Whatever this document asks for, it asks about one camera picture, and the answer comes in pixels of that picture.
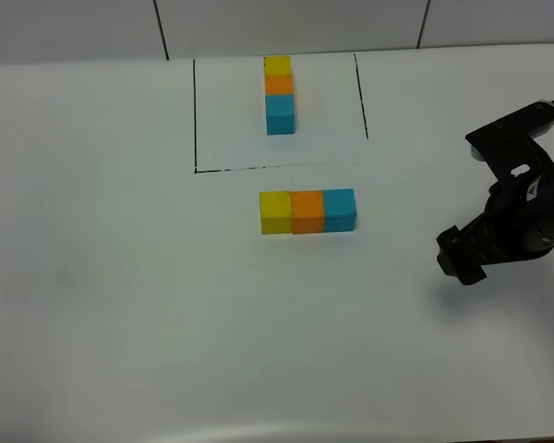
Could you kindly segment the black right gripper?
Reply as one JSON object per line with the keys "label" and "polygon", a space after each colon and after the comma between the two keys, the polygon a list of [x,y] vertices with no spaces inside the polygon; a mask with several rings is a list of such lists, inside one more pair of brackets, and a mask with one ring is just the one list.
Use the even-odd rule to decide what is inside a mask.
{"label": "black right gripper", "polygon": [[480,266],[546,255],[554,248],[554,184],[540,177],[495,184],[483,214],[442,232],[437,243],[442,271],[462,285],[487,277]]}

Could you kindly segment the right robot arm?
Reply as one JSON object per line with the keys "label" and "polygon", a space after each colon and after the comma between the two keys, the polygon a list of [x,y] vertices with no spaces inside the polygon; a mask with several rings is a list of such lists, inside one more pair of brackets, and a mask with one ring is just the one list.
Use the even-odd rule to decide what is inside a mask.
{"label": "right robot arm", "polygon": [[554,248],[554,164],[494,184],[484,211],[463,229],[437,238],[437,261],[463,285],[486,278],[489,265],[533,260]]}

